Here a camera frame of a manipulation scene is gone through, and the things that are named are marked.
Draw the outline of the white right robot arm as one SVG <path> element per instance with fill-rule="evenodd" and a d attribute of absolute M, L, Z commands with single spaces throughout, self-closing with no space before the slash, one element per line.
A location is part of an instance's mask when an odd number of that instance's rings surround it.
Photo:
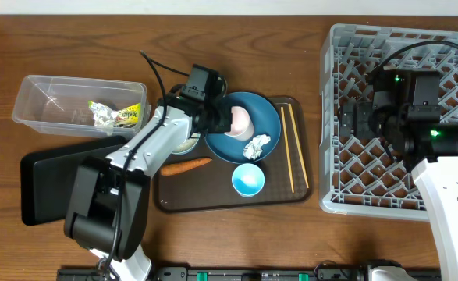
<path fill-rule="evenodd" d="M 441 121 L 440 74 L 429 69 L 369 72 L 371 101 L 339 108 L 339 134 L 381 138 L 410 173 L 426 207 L 441 277 L 458 280 L 458 124 Z"/>

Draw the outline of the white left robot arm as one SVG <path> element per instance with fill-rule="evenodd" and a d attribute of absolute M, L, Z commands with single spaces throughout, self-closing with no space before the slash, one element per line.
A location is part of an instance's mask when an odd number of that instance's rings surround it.
<path fill-rule="evenodd" d="M 151 261 L 141 241 L 151 178 L 193 133 L 225 133 L 228 99 L 165 96 L 154 117 L 105 158 L 88 157 L 76 172 L 64 233 L 98 256 L 95 269 L 60 269 L 59 280 L 145 280 Z"/>

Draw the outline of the white tissue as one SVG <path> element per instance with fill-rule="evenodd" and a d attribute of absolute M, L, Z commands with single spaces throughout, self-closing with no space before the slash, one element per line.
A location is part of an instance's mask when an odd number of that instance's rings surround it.
<path fill-rule="evenodd" d="M 107 105 L 95 101 L 88 102 L 88 108 L 93 113 L 94 125 L 97 127 L 113 127 L 117 111 Z"/>

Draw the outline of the yellow snack wrapper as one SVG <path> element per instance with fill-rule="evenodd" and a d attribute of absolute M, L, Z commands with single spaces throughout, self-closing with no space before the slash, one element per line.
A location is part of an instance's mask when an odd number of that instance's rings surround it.
<path fill-rule="evenodd" d="M 117 127 L 131 127 L 135 126 L 138 122 L 140 114 L 140 104 L 135 104 L 123 108 L 115 114 L 115 126 Z"/>

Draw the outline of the pink plastic cup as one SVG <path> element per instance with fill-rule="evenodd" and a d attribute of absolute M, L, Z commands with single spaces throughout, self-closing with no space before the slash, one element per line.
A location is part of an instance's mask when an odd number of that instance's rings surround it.
<path fill-rule="evenodd" d="M 247 141 L 254 134 L 254 125 L 248 111 L 240 106 L 231 108 L 232 124 L 229 132 L 225 135 L 238 141 Z"/>

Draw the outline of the light blue bowl with rice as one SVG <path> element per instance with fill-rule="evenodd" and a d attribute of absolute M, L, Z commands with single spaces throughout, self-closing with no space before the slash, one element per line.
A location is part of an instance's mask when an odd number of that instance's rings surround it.
<path fill-rule="evenodd" d="M 174 155 L 185 155 L 192 151 L 200 139 L 199 133 L 194 133 L 189 139 L 173 150 Z"/>

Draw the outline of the foil ball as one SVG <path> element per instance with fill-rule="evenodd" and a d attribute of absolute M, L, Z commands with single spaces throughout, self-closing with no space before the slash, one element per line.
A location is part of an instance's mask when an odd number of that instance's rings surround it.
<path fill-rule="evenodd" d="M 243 149 L 243 156 L 249 160 L 256 160 L 263 152 L 263 146 L 271 140 L 266 134 L 257 135 Z"/>

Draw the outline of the small blue bowl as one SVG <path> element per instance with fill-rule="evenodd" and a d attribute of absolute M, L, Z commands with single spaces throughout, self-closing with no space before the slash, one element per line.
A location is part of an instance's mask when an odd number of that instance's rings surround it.
<path fill-rule="evenodd" d="M 245 163 L 234 169 L 231 182 L 241 197 L 249 198 L 263 190 L 265 175 L 257 165 Z"/>

